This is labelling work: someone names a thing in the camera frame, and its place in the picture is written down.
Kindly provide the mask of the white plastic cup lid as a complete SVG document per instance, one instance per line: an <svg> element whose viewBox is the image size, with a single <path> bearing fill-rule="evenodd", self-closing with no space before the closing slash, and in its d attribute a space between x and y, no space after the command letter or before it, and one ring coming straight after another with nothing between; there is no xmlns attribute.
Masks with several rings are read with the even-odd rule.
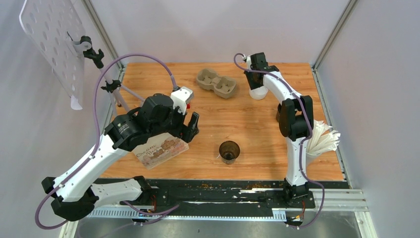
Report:
<svg viewBox="0 0 420 238"><path fill-rule="evenodd" d="M264 99L266 97L267 93L268 93L268 89L265 86L249 90L249 95L254 100Z"/></svg>

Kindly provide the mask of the dark brown plastic cup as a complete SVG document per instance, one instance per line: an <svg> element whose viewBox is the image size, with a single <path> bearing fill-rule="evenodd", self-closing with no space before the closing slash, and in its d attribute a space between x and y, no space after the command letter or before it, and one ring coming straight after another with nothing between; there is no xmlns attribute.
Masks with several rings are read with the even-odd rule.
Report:
<svg viewBox="0 0 420 238"><path fill-rule="evenodd" d="M241 150L236 142L228 140L221 143L218 151L222 161L230 165L239 157Z"/></svg>

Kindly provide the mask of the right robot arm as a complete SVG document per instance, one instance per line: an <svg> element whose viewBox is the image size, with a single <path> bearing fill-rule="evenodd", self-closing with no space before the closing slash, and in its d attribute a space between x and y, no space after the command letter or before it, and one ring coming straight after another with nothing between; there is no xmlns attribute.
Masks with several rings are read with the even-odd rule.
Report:
<svg viewBox="0 0 420 238"><path fill-rule="evenodd" d="M277 118L279 130L286 140L288 167L283 187L283 201L295 207L309 194L306 177L306 148L313 133L313 100L297 92L281 75L279 69L269 65L264 53L244 56L250 95L263 99L271 92L279 101Z"/></svg>

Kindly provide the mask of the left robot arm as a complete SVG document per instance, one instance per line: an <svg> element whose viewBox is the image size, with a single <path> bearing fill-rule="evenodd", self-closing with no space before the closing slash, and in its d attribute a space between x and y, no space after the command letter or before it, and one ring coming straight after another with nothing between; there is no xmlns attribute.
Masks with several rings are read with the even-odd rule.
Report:
<svg viewBox="0 0 420 238"><path fill-rule="evenodd" d="M95 208L116 202L148 204L152 192L143 176L103 184L97 184L96 179L114 162L158 135L168 133L191 142L199 131L199 115L193 113L188 124L184 120L193 97L186 88L168 96L156 93L140 107L117 116L77 164L59 177L42 181L45 193L52 197L53 212L67 221L78 221Z"/></svg>

